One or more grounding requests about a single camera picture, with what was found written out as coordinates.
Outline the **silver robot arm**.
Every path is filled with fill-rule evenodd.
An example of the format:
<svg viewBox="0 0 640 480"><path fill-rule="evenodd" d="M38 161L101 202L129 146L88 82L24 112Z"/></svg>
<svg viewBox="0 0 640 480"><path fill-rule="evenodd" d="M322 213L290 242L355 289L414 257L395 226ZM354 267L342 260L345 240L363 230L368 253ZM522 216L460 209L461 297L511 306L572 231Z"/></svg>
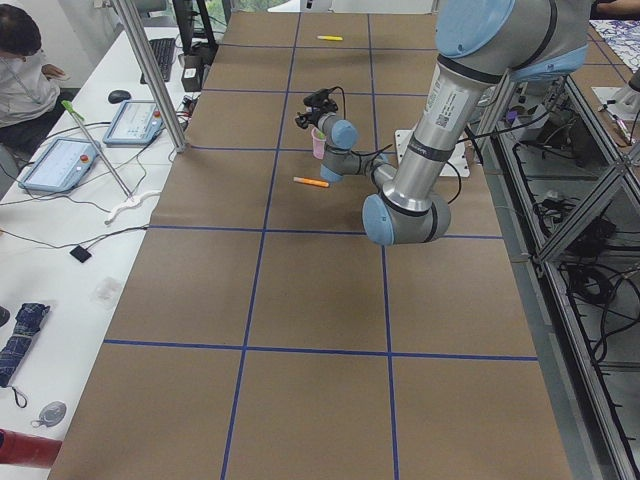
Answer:
<svg viewBox="0 0 640 480"><path fill-rule="evenodd" d="M325 136L321 176L364 175L376 193L363 204L367 237L379 245L426 243L450 225L448 203L433 187L484 92L504 75L547 80L582 66L588 1L449 1L439 11L438 57L426 105L397 166L381 153L354 151L355 127L329 90L308 95L295 122Z"/></svg>

